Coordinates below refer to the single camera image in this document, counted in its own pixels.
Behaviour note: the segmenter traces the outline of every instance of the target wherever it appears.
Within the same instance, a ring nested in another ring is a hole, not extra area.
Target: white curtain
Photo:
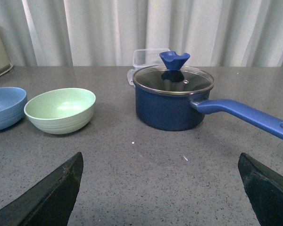
[[[191,66],[283,66],[283,0],[0,0],[18,66],[132,65],[139,48]]]

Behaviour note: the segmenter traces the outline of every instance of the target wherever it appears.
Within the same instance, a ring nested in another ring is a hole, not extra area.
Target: blue silicone knob
[[[175,51],[167,51],[159,54],[166,68],[171,71],[178,71],[184,63],[190,58],[190,54],[184,53],[181,56]]]

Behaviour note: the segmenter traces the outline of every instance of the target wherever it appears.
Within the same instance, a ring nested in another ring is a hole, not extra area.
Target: blue handle
[[[227,112],[283,140],[283,121],[238,101],[220,99],[191,101],[191,106],[202,114]]]

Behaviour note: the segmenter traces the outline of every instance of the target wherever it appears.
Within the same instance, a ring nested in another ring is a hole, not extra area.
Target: gray speckled countertop
[[[227,113],[168,132],[135,114],[131,67],[16,67],[0,77],[28,99],[53,89],[93,91],[81,130],[51,135],[26,118],[0,131],[0,208],[80,151],[84,170],[69,226],[258,226],[237,163],[242,152],[283,175],[283,141]],[[283,119],[283,68],[202,67],[211,99],[231,98]]]

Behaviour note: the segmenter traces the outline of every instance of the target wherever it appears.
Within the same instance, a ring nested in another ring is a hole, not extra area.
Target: plastic container
[[[161,52],[170,51],[168,48],[145,48],[145,49],[136,49],[133,53],[132,65],[134,69],[130,69],[127,73],[128,82],[130,85],[133,85],[133,73],[141,68],[154,66],[154,65],[163,65],[159,54]]]

